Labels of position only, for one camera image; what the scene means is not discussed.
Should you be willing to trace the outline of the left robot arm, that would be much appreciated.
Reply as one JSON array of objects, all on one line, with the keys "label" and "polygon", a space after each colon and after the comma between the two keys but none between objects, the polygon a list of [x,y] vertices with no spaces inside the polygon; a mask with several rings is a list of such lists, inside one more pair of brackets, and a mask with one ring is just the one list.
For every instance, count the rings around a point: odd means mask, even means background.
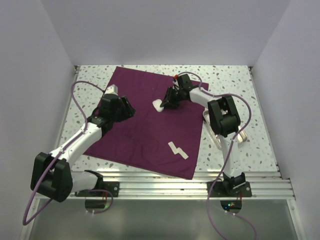
[{"label": "left robot arm", "polygon": [[105,94],[71,139],[50,153],[40,152],[35,157],[31,190],[59,203],[75,192],[101,195],[105,189],[103,176],[92,170],[74,172],[72,166],[113,128],[114,123],[133,117],[135,112],[126,96]]}]

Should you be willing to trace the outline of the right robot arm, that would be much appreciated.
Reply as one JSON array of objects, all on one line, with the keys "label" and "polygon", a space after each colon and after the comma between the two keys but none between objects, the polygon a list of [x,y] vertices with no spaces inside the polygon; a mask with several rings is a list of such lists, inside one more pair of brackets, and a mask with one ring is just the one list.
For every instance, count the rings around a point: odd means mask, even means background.
[{"label": "right robot arm", "polygon": [[181,101],[199,104],[208,110],[211,131],[218,137],[223,155],[222,177],[212,188],[235,196],[246,183],[241,167],[238,135],[241,119],[233,97],[229,94],[213,95],[200,84],[194,85],[188,74],[173,77],[173,86],[168,87],[160,105],[175,109]]}]

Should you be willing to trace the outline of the white gauze pad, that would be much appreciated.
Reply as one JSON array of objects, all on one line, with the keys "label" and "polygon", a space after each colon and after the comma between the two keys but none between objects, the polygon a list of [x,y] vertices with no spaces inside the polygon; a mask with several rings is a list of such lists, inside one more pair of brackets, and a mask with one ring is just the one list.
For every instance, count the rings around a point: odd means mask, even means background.
[{"label": "white gauze pad", "polygon": [[152,102],[152,105],[153,105],[154,109],[159,113],[161,113],[164,110],[164,107],[162,106],[162,103],[163,102],[162,102],[161,99],[156,99],[156,100],[154,100]]}]

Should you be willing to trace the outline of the white zigzag tape strip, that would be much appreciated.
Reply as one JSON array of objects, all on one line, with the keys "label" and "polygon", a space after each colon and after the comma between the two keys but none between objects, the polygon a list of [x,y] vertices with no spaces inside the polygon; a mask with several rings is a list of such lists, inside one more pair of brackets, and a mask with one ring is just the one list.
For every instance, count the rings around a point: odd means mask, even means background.
[{"label": "white zigzag tape strip", "polygon": [[180,147],[176,147],[175,144],[172,141],[170,141],[168,143],[168,146],[170,147],[170,149],[171,149],[171,151],[173,152],[174,155],[179,154],[184,160],[189,158],[187,153],[184,152]]}]

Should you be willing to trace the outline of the stainless steel tray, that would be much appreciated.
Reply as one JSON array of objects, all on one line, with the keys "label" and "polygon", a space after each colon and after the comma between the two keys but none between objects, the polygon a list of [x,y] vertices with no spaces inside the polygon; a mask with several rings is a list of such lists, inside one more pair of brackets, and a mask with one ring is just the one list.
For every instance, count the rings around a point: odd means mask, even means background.
[{"label": "stainless steel tray", "polygon": [[[210,123],[210,116],[209,116],[209,111],[208,109],[204,109],[203,113],[202,113],[202,118],[204,121],[204,125],[207,129],[207,131],[209,132],[210,135],[210,139],[215,143],[215,145],[217,146],[217,148],[219,150],[222,150],[222,145],[221,145],[221,141],[219,140],[219,137],[217,134],[215,134],[211,128],[211,123]],[[248,141],[248,135],[246,134],[246,132],[244,130],[242,130],[238,135],[237,135],[237,143],[238,145],[242,145],[243,143]]]}]

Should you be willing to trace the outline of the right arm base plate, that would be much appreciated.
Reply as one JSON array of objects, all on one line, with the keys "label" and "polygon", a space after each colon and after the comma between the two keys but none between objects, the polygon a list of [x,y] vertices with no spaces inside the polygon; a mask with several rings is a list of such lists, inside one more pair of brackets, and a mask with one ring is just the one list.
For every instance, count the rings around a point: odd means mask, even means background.
[{"label": "right arm base plate", "polygon": [[236,187],[231,187],[227,185],[226,181],[218,180],[210,192],[213,183],[213,181],[208,181],[206,183],[207,192],[211,198],[250,198],[253,196],[251,185],[248,181]]}]

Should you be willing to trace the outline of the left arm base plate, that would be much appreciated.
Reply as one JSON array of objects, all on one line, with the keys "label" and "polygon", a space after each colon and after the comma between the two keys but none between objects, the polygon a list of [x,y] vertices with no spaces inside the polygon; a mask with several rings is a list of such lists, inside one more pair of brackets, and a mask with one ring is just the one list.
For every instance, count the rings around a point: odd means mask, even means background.
[{"label": "left arm base plate", "polygon": [[120,182],[119,181],[101,181],[97,183],[94,187],[94,190],[106,190],[109,193],[101,192],[101,191],[88,191],[82,190],[76,192],[74,195],[76,197],[110,197],[111,195],[114,198],[117,198],[120,190]]}]

